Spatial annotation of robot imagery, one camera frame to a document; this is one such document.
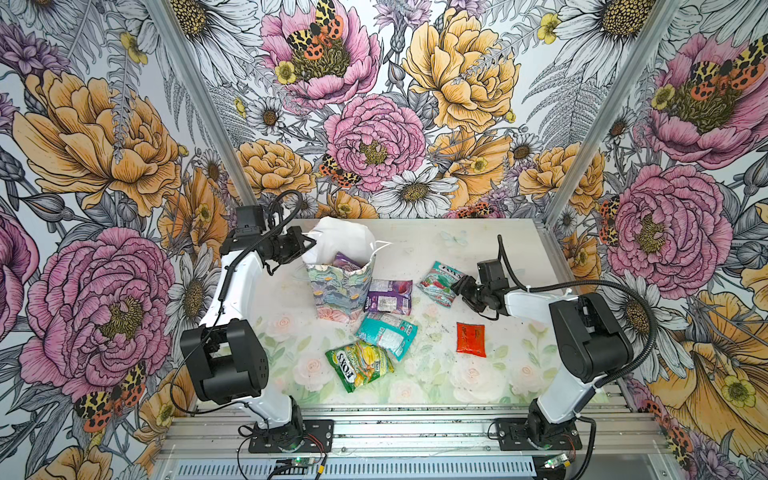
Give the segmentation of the magenta Fox's candy packet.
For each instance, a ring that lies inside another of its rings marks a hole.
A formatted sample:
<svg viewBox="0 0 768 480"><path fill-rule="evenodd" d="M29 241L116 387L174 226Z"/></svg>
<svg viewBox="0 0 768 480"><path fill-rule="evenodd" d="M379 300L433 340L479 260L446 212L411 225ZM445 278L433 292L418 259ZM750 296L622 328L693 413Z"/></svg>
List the magenta Fox's candy packet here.
<svg viewBox="0 0 768 480"><path fill-rule="evenodd" d="M362 268L361 265L359 265L357 262L353 261L351 258L343 254L342 252L337 252L333 261L332 266L339 268L345 272L354 272Z"/></svg>

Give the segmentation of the floral paper gift bag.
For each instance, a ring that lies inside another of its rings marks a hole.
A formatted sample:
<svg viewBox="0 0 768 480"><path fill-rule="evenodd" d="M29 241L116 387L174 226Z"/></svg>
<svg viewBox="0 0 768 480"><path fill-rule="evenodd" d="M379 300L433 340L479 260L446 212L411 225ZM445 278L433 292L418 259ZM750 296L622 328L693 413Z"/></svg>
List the floral paper gift bag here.
<svg viewBox="0 0 768 480"><path fill-rule="evenodd" d="M376 255L389 246L360 223L325 217L308 233L316 245L302 255L313 299L320 319L354 324L363 316L368 290L373 281ZM345 272L332 266L342 252L362 266Z"/></svg>

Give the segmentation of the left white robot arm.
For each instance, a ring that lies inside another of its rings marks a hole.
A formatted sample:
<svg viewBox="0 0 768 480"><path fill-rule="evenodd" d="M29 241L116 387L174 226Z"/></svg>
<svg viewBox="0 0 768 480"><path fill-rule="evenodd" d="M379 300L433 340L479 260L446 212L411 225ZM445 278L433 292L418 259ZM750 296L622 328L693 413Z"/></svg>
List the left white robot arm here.
<svg viewBox="0 0 768 480"><path fill-rule="evenodd" d="M245 315L255 300L258 280L314 245L298 226L253 235L243 229L235 232L224 244L222 272L209 311L198 327L180 338L197 398L216 404L211 413L239 407L272 442L290 445L304 437L300 408L269 385L266 351Z"/></svg>

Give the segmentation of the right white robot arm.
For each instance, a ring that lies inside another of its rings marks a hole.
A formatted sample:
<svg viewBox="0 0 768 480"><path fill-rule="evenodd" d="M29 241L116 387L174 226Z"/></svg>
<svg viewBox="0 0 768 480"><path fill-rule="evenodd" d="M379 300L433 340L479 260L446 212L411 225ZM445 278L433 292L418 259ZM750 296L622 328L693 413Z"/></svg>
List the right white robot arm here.
<svg viewBox="0 0 768 480"><path fill-rule="evenodd" d="M597 383L634 357L618 321L596 292L511 285L499 259L480 262L478 273L479 279L462 276L451 291L479 315L490 309L498 317L547 321L561 361L549 388L531 402L526 418L494 422L500 448L579 448L576 420L594 397Z"/></svg>

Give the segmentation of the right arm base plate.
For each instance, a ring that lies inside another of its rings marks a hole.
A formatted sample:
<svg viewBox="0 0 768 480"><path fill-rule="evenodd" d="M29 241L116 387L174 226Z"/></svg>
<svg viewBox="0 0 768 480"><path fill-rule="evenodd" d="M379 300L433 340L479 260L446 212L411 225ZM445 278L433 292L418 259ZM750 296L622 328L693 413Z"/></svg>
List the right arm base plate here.
<svg viewBox="0 0 768 480"><path fill-rule="evenodd" d="M537 418L499 418L490 426L501 451L577 451L583 446L575 422L550 424Z"/></svg>

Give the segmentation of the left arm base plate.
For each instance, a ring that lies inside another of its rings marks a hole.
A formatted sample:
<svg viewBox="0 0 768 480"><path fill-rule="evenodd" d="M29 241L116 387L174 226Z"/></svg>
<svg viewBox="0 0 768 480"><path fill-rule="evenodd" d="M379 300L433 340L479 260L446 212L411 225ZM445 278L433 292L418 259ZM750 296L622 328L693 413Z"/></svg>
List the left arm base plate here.
<svg viewBox="0 0 768 480"><path fill-rule="evenodd" d="M251 454L330 453L334 439L333 420L309 419L302 427L289 423L268 430L256 429L249 435Z"/></svg>

